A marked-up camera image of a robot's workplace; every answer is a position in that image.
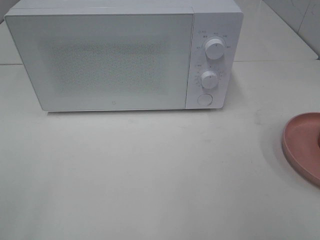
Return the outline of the white microwave oven body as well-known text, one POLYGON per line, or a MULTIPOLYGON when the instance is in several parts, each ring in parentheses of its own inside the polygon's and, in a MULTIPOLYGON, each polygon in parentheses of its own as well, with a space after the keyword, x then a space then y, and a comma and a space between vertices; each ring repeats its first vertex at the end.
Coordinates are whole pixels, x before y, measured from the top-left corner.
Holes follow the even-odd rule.
POLYGON ((184 108, 89 111, 220 109, 224 105, 244 18, 233 0, 21 0, 5 14, 4 20, 8 27, 8 16, 184 14, 193 16, 184 108), (224 55, 216 60, 207 58, 205 53, 204 45, 212 37, 219 37, 225 42, 224 55), (202 87, 200 76, 206 71, 216 72, 218 84, 215 88, 202 87), (198 104, 198 97, 202 94, 212 95, 211 105, 198 104))

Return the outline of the pink round plate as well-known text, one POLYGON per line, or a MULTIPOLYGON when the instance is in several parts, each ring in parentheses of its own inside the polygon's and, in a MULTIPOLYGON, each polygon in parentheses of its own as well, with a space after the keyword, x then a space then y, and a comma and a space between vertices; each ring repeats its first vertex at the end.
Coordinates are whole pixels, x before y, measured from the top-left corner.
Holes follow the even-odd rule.
POLYGON ((282 133, 282 151, 291 167, 320 186, 320 114, 307 112, 290 119, 282 133))

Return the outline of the white microwave door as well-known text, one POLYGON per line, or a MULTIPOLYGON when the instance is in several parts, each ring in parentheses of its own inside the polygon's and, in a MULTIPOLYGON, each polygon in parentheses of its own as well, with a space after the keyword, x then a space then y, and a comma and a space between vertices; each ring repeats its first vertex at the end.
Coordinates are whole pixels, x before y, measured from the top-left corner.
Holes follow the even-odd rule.
POLYGON ((192 14, 7 16, 44 111, 182 109, 192 14))

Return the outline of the lower white timer knob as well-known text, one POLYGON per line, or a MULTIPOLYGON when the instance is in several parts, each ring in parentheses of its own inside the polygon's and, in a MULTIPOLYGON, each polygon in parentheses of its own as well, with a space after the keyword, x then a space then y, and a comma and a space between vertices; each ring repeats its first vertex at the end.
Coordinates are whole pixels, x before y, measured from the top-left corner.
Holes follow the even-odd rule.
POLYGON ((218 85, 219 78, 215 71, 205 71, 200 76, 200 83, 204 89, 210 90, 218 85))

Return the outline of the upper white power knob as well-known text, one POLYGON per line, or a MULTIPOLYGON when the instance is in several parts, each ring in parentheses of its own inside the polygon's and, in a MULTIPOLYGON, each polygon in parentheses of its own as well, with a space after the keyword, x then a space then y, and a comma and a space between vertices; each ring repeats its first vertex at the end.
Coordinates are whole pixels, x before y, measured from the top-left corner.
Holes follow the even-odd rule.
POLYGON ((210 60, 218 60, 224 55, 225 47, 224 40, 217 36, 208 39, 204 44, 206 57, 210 60))

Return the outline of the round white door button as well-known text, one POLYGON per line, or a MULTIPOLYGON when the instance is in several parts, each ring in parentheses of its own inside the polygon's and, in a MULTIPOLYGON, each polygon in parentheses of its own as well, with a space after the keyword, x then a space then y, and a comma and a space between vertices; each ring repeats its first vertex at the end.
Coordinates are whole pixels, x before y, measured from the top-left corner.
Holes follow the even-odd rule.
POLYGON ((204 93, 198 97, 197 102, 201 106, 210 106, 213 102, 213 97, 211 94, 204 93))

